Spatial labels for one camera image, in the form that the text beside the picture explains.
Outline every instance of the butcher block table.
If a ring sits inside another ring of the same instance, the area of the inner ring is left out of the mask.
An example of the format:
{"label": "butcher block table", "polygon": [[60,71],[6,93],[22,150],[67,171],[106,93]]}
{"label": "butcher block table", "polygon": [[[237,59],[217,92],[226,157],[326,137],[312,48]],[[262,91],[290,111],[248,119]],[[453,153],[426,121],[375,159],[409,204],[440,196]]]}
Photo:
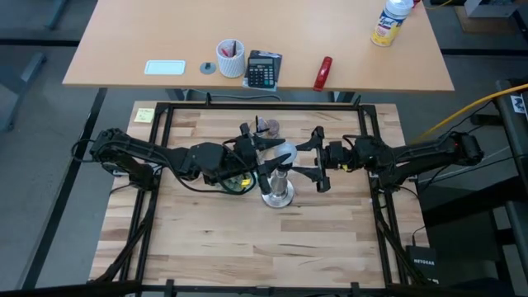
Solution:
{"label": "butcher block table", "polygon": [[[139,108],[154,108],[156,103],[134,104],[127,129],[130,136],[148,141],[151,124],[136,123],[134,118]],[[396,105],[376,105],[376,109],[382,139],[389,146],[403,145]],[[309,140],[317,125],[325,130],[325,145],[341,139],[343,134],[360,133],[357,112],[353,111],[178,107],[167,146],[221,143],[238,136],[238,127],[243,122],[251,124],[255,115],[278,120],[281,138],[295,144]],[[157,144],[164,123],[162,115]],[[313,166],[314,157],[315,152],[299,153],[295,165]],[[332,188],[322,194],[308,178],[291,172],[293,203],[275,210],[264,205],[258,186],[244,196],[197,193],[188,191],[164,169],[143,283],[164,285],[167,279],[173,279],[177,285],[196,286],[345,288],[358,282],[361,288],[384,287],[367,172],[327,173]],[[126,177],[116,178],[113,187],[127,183]],[[201,177],[190,184],[214,189]],[[410,182],[404,185],[415,190]],[[124,247],[136,193],[136,189],[127,187],[111,195],[91,278],[102,274]],[[144,210],[148,201],[145,196]],[[408,191],[395,192],[394,207],[402,245],[410,244],[413,231],[424,225],[417,197]],[[425,230],[417,232],[417,243],[428,245]],[[132,256],[129,279],[134,278],[139,245]],[[393,282],[398,282],[395,255],[389,245],[388,250]]]}

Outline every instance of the desk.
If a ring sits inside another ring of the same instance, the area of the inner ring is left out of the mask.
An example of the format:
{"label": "desk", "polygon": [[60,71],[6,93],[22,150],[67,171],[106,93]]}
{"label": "desk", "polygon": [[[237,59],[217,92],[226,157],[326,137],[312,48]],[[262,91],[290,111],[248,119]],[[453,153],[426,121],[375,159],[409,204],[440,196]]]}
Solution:
{"label": "desk", "polygon": [[[155,106],[152,101],[134,104],[127,130],[130,136],[148,141],[151,124],[135,123],[134,118],[138,108]],[[221,143],[238,135],[240,124],[251,122],[255,115],[278,120],[281,137],[297,144],[307,141],[316,125],[324,127],[326,142],[339,140],[343,134],[361,133],[355,111],[314,110],[317,106],[311,111],[184,108],[174,110],[169,148],[205,141]],[[376,109],[383,140],[391,146],[403,145],[396,106],[377,105]],[[164,117],[159,131],[165,126]],[[301,152],[295,162],[313,166],[313,161],[314,153]],[[367,174],[363,170],[327,173],[332,189],[319,194],[309,179],[292,172],[290,180],[296,191],[293,205],[273,210],[262,203],[259,190],[244,196],[195,193],[183,188],[170,172],[164,172],[144,284],[164,285],[166,279],[174,279],[177,285],[192,286],[350,288],[355,281],[361,288],[384,287]],[[127,183],[127,178],[117,178],[114,187]],[[201,179],[192,186],[210,189]],[[405,186],[415,189],[410,182]],[[136,193],[125,188],[111,195],[92,278],[102,274],[124,247]],[[400,191],[394,193],[394,208],[402,243],[409,244],[412,232],[423,226],[419,202],[413,194]],[[417,241],[428,244],[424,230],[417,233]],[[137,262],[136,248],[132,277]],[[389,262],[393,281],[398,282],[390,247]]]}
{"label": "desk", "polygon": [[[398,39],[370,35],[385,0],[100,0],[64,78],[70,86],[240,88],[242,79],[199,67],[215,62],[223,39],[284,55],[280,89],[312,89],[333,57],[328,91],[453,91],[422,3]],[[146,76],[151,59],[184,59],[181,76]]]}

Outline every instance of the calculator keypad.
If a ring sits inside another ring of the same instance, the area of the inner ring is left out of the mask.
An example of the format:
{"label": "calculator keypad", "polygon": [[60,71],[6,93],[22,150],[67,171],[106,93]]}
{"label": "calculator keypad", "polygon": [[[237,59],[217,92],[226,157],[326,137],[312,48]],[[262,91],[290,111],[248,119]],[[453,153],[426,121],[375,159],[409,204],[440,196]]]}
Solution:
{"label": "calculator keypad", "polygon": [[249,87],[270,88],[275,86],[275,73],[273,65],[249,65],[247,76]]}

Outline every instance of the black metal frame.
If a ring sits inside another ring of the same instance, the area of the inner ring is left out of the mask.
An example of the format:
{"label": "black metal frame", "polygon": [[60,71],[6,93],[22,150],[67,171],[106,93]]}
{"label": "black metal frame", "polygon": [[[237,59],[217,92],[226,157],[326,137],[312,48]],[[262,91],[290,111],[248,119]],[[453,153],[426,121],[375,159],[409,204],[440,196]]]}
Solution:
{"label": "black metal frame", "polygon": [[[84,127],[82,135],[79,139],[88,139],[90,138],[93,127],[97,120],[99,110],[104,101],[106,95],[106,89],[100,89],[97,94],[96,100],[92,107],[92,113],[88,117],[87,123]],[[212,104],[210,101],[200,102],[200,103],[188,103],[188,104],[178,104],[178,103],[158,103],[155,109],[155,115],[153,119],[153,126],[151,128],[151,133],[149,137],[150,142],[154,142],[158,135],[158,127],[163,112],[167,112],[167,117],[164,125],[163,136],[162,136],[162,146],[167,146],[172,116],[174,110],[176,109],[221,109],[221,110],[298,110],[298,111],[355,111],[359,117],[359,123],[361,128],[361,134],[367,135],[367,124],[365,116],[370,117],[372,123],[372,131],[376,138],[380,138],[380,128],[377,121],[377,114],[375,106],[372,105],[363,105],[359,106],[358,104],[343,106],[343,105],[307,105],[307,104],[280,104],[280,105],[267,105],[267,104],[247,104],[247,103],[218,103]],[[77,158],[82,158],[86,153],[87,145],[78,145],[75,150],[75,156]],[[107,277],[106,279],[99,281],[91,281],[85,285],[73,285],[73,286],[64,286],[57,288],[44,288],[36,289],[35,285],[38,281],[38,277],[42,266],[44,265],[45,258],[50,249],[51,243],[53,242],[54,234],[58,228],[60,218],[64,212],[64,207],[68,201],[69,194],[73,188],[75,177],[77,176],[78,169],[80,168],[81,163],[72,159],[68,166],[66,179],[63,182],[63,185],[59,191],[59,199],[55,204],[50,220],[46,226],[45,233],[43,238],[40,240],[40,244],[37,248],[37,253],[32,259],[29,273],[27,274],[22,290],[2,292],[0,296],[16,296],[16,295],[71,295],[73,291],[77,295],[88,295],[87,292],[94,295],[94,292],[97,292],[99,295],[119,295],[124,293],[136,293],[136,295],[141,295],[143,291],[163,291],[166,292],[168,296],[175,295],[177,292],[224,292],[224,293],[251,293],[255,295],[273,295],[281,292],[288,293],[298,293],[298,294],[346,294],[349,296],[359,296],[359,295],[387,295],[391,292],[398,291],[398,295],[405,296],[420,296],[424,292],[429,292],[430,290],[438,290],[438,293],[446,294],[451,293],[453,295],[464,294],[462,292],[441,289],[438,287],[429,286],[426,282],[419,281],[417,285],[407,285],[408,284],[408,274],[414,279],[421,280],[421,272],[408,260],[403,248],[401,246],[401,241],[399,238],[398,232],[398,222],[396,220],[396,213],[394,210],[394,203],[392,200],[392,195],[390,193],[384,193],[384,198],[387,203],[387,215],[389,217],[389,224],[384,220],[383,214],[381,213],[380,208],[380,193],[376,188],[376,178],[369,177],[370,184],[370,194],[373,201],[373,215],[375,217],[375,227],[376,235],[379,243],[379,255],[381,258],[381,265],[383,270],[383,277],[385,288],[380,289],[360,289],[359,284],[352,282],[350,288],[293,288],[293,287],[224,287],[224,286],[179,286],[174,285],[173,280],[169,280],[166,285],[141,285],[144,277],[144,268],[147,261],[148,248],[150,233],[153,226],[153,212],[156,208],[156,203],[158,199],[158,187],[151,192],[150,201],[148,203],[148,211],[145,215],[145,219],[140,223],[140,214],[142,204],[144,202],[144,191],[138,191],[136,196],[136,204],[134,206],[133,216],[130,221],[130,231],[129,231],[129,243],[130,247],[125,247],[124,250],[131,250],[134,247],[135,243],[138,242],[137,237],[141,234],[138,234],[139,226],[144,224],[146,230],[142,229],[143,239],[141,248],[139,251],[139,264],[136,269],[136,275],[134,280],[128,280],[129,269],[130,269],[130,260],[131,252],[123,251],[126,255],[124,261],[119,261],[118,266],[113,266],[113,269],[119,268],[121,270],[119,276],[119,282],[111,282],[112,277]],[[161,173],[157,175],[157,180],[161,178]],[[394,284],[392,281],[392,275],[389,264],[389,254],[386,246],[386,241],[389,241],[394,252],[396,253],[396,260],[398,265],[398,276],[399,282],[402,285]],[[113,286],[107,286],[106,283],[110,282]]]}

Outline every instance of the yellow sticky note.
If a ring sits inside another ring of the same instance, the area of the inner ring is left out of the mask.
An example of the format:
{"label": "yellow sticky note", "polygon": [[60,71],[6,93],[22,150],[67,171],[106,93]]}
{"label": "yellow sticky note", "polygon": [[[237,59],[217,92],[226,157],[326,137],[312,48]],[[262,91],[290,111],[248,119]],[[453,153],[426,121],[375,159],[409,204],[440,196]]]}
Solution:
{"label": "yellow sticky note", "polygon": [[137,115],[135,115],[134,122],[136,123],[152,123],[154,118],[153,108],[139,108]]}

